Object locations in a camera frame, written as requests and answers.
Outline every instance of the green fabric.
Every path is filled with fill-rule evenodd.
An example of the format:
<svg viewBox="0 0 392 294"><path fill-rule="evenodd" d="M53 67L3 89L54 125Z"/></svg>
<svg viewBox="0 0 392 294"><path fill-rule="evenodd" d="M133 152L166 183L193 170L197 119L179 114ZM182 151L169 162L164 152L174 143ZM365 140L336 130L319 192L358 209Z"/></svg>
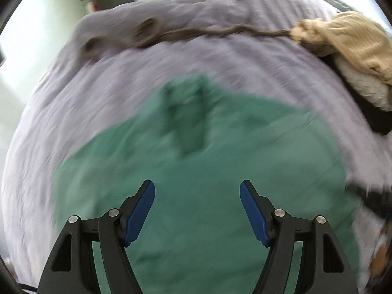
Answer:
<svg viewBox="0 0 392 294"><path fill-rule="evenodd" d="M155 201L127 249L142 290L251 293L268 249L253 234L240 183L250 179L293 216L325 215L357 269L354 202L344 178L336 139L315 113L232 94L195 76L166 84L137 116L60 165L56 219L62 229L70 215L101 216L152 180ZM293 293L300 254L297 245L286 293ZM109 293L99 249L95 255L102 293Z"/></svg>

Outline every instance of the black cable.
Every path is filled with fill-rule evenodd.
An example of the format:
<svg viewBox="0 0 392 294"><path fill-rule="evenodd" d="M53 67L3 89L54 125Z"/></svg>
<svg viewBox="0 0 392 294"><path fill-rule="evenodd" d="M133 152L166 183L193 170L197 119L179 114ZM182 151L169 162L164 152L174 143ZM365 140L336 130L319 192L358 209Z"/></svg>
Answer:
<svg viewBox="0 0 392 294"><path fill-rule="evenodd" d="M26 290L26 291L30 291L30 292L34 292L34 293L37 293L37 290L38 290L36 287L22 284L22 283L19 283L19 286L22 290Z"/></svg>

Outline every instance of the bed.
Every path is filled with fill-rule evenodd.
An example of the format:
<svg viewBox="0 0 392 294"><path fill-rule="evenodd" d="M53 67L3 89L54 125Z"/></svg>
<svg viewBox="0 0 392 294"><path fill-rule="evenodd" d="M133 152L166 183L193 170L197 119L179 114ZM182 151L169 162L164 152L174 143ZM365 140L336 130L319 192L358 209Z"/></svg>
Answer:
<svg viewBox="0 0 392 294"><path fill-rule="evenodd" d="M143 50L104 47L98 62L80 54L89 38L126 40L151 16L163 18L168 29L248 24L277 30L300 19L328 20L336 12L322 0L167 0L124 4L83 18L29 100L7 154L1 200L19 281L38 285L58 235L52 198L56 167L98 133L133 116L160 86L179 76L206 74L231 91L316 111L338 139L346 179L390 187L391 136L372 132L340 78L286 37L236 34L163 42ZM367 209L357 209L361 289L382 224Z"/></svg>

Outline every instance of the metal screw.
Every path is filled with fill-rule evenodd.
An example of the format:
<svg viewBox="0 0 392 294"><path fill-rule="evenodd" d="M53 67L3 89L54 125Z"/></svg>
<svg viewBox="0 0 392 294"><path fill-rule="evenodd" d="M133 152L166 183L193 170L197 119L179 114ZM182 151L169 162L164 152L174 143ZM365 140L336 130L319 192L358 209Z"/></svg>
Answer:
<svg viewBox="0 0 392 294"><path fill-rule="evenodd" d="M283 209L276 209L274 213L277 217L284 217L286 215L286 212Z"/></svg>
<svg viewBox="0 0 392 294"><path fill-rule="evenodd" d="M75 223L76 221L78 221L78 216L70 216L68 219L69 223Z"/></svg>
<svg viewBox="0 0 392 294"><path fill-rule="evenodd" d="M119 213L120 211L118 211L118 209L112 209L109 211L109 217L116 217Z"/></svg>
<svg viewBox="0 0 392 294"><path fill-rule="evenodd" d="M316 221L318 223L324 224L327 221L327 219L325 219L323 216L317 216Z"/></svg>

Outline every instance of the brown cord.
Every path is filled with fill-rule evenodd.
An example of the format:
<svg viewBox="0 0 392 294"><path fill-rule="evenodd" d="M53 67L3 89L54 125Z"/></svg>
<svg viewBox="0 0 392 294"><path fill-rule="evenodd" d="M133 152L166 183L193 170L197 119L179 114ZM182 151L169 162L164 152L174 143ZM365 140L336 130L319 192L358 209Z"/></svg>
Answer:
<svg viewBox="0 0 392 294"><path fill-rule="evenodd" d="M146 48L160 42L177 42L190 40L198 36L227 36L236 33L250 33L252 36L290 36L290 30L258 30L245 24L233 25L226 29L204 29L204 28L179 28L164 32L163 21L157 17L149 17L138 24L133 34L135 42L124 42L107 36L95 36L89 39L81 48L82 55L99 60L99 55L94 51L94 46L99 42L106 42L122 50L133 48Z"/></svg>

